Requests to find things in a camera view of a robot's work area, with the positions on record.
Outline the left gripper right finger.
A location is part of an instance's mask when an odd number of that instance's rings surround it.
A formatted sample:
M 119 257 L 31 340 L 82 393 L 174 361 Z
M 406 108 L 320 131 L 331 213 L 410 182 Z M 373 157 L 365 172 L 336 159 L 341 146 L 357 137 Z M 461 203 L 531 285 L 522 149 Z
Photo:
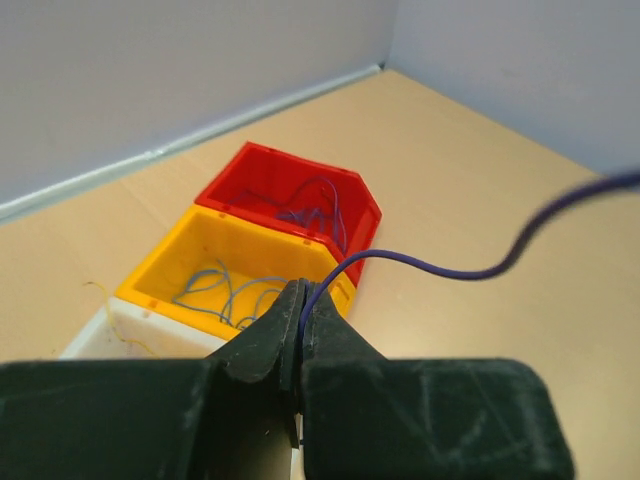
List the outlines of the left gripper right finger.
M 388 359 L 317 284 L 301 342 L 309 479 L 571 479 L 544 381 L 508 358 Z

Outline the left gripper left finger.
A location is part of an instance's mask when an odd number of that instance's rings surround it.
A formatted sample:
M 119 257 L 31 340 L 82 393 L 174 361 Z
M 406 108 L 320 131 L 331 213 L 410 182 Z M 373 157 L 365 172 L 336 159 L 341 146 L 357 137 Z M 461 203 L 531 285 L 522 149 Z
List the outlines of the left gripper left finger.
M 305 282 L 288 283 L 201 358 L 4 364 L 2 477 L 289 478 L 305 302 Z

